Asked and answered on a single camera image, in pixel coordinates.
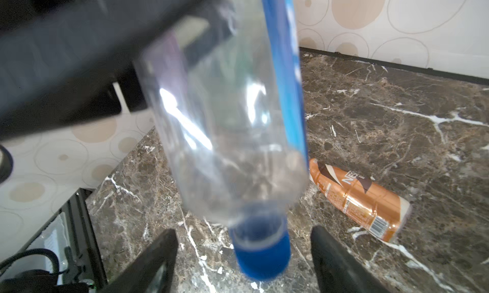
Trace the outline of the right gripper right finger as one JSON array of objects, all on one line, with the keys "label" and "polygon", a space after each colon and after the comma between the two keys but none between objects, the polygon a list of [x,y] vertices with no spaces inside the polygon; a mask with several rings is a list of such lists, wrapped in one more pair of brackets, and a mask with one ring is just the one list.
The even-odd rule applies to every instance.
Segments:
[{"label": "right gripper right finger", "polygon": [[387,292],[327,230],[312,228],[311,254],[320,292]]}]

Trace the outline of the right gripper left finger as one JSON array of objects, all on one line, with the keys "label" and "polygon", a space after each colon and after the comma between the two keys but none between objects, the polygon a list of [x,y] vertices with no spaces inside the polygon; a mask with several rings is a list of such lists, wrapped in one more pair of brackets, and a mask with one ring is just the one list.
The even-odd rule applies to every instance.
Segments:
[{"label": "right gripper left finger", "polygon": [[170,292],[177,253],[176,231],[166,229],[100,292]]}]

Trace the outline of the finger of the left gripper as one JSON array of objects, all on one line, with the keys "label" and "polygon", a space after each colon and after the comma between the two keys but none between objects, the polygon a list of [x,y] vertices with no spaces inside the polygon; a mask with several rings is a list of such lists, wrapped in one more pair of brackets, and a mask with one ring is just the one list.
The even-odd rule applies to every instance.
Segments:
[{"label": "finger of the left gripper", "polygon": [[1,139],[111,117],[108,88],[185,17],[227,36],[228,0],[1,0]]}]

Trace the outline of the brown Nescafe bottle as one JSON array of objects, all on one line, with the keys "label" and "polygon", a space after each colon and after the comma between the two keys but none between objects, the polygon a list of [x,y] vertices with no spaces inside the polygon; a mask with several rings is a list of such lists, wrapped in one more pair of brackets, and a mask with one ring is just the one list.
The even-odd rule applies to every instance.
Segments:
[{"label": "brown Nescafe bottle", "polygon": [[412,211],[408,200],[354,171],[310,159],[309,175],[334,207],[384,242],[397,236]]}]

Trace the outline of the clear crushed bottle blue cap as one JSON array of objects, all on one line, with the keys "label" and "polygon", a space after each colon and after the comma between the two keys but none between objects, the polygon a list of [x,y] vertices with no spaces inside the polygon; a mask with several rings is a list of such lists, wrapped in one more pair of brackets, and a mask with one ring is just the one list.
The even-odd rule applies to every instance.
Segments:
[{"label": "clear crushed bottle blue cap", "polygon": [[208,0],[196,17],[198,37],[166,31],[135,70],[184,206],[228,228],[246,276],[272,280],[309,178],[293,0]]}]

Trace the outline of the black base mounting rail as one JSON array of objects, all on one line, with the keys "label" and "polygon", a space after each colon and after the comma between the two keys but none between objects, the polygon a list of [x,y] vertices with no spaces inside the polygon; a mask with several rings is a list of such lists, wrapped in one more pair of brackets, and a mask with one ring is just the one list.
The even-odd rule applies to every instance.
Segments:
[{"label": "black base mounting rail", "polygon": [[79,189],[1,263],[1,292],[99,292],[107,285],[86,199]]}]

